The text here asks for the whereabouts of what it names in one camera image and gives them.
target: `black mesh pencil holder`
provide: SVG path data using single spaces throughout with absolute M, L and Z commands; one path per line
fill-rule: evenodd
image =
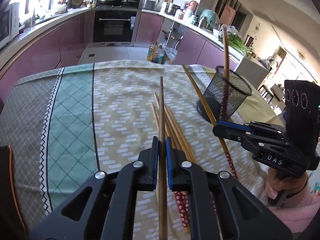
M 223 96 L 225 91 L 226 79 L 224 77 L 224 67 L 217 66 L 217 72 L 212 78 L 209 86 L 204 92 L 204 98 L 207 100 L 209 107 L 216 118 L 216 120 L 222 119 L 222 104 Z M 227 113 L 224 120 L 228 120 L 233 113 L 238 109 L 238 107 L 243 103 L 247 96 L 253 94 L 252 89 L 249 84 L 238 74 L 229 71 L 229 82 L 228 82 L 228 103 L 227 103 Z M 204 110 L 204 107 L 199 100 L 197 103 L 197 110 L 201 116 L 210 122 L 207 113 Z

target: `zigzag border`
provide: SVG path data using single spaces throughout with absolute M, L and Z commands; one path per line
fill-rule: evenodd
M 48 194 L 48 188 L 47 188 L 47 144 L 48 144 L 48 133 L 49 133 L 49 125 L 50 125 L 50 119 L 52 115 L 54 100 L 61 82 L 62 78 L 62 72 L 64 68 L 60 68 L 58 71 L 58 76 L 56 79 L 56 82 L 54 83 L 49 103 L 47 107 L 47 111 L 45 113 L 44 122 L 43 122 L 43 131 L 41 136 L 41 154 L 40 154 L 40 189 L 42 191 L 42 201 L 44 203 L 43 208 L 45 209 L 45 215 L 48 215 L 52 211 L 51 203 L 50 203 L 50 197 Z

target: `plastic bag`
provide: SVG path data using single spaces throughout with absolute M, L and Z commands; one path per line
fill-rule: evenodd
M 236 29 L 236 27 L 232 26 L 232 25 L 225 25 L 227 27 L 227 32 L 228 33 L 232 33 L 232 34 L 238 34 L 239 31 Z
M 166 47 L 165 44 L 166 44 L 165 42 L 161 42 L 159 45 L 162 46 L 162 49 L 167 54 L 168 58 L 170 60 L 174 61 L 177 56 L 178 51 L 176 49 Z

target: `green vegetables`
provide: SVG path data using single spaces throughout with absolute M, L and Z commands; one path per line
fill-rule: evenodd
M 252 49 L 246 47 L 243 44 L 243 42 L 242 42 L 241 38 L 239 37 L 239 35 L 228 33 L 228 38 L 229 38 L 229 46 L 231 46 L 232 48 L 234 48 L 237 51 L 239 51 L 245 57 L 251 58 Z M 219 41 L 223 42 L 221 35 L 219 35 Z

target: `table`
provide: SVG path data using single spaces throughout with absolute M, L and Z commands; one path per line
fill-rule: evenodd
M 204 92 L 214 73 L 188 66 Z M 164 77 L 165 103 L 180 124 L 198 163 L 207 171 L 230 171 L 212 126 L 196 110 L 198 96 L 179 65 L 121 60 L 61 68 L 21 79 L 0 115 L 0 145 L 14 152 L 15 186 L 29 229 L 97 170 L 119 171 L 151 147 L 157 135 L 150 104 Z M 277 123 L 254 90 L 232 117 Z M 238 142 L 226 141 L 239 181 L 266 200 L 263 171 Z M 189 239 L 182 230 L 174 195 L 168 191 L 168 232 Z M 157 191 L 139 192 L 136 239 L 158 234 Z

